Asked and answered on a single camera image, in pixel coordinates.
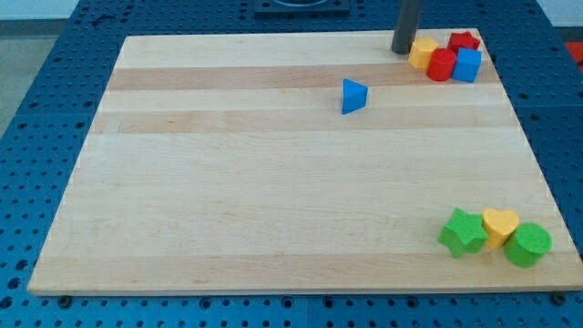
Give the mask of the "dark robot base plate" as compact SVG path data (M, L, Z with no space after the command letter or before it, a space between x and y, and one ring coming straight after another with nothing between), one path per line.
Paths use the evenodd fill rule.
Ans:
M350 0L252 0L255 15L349 14Z

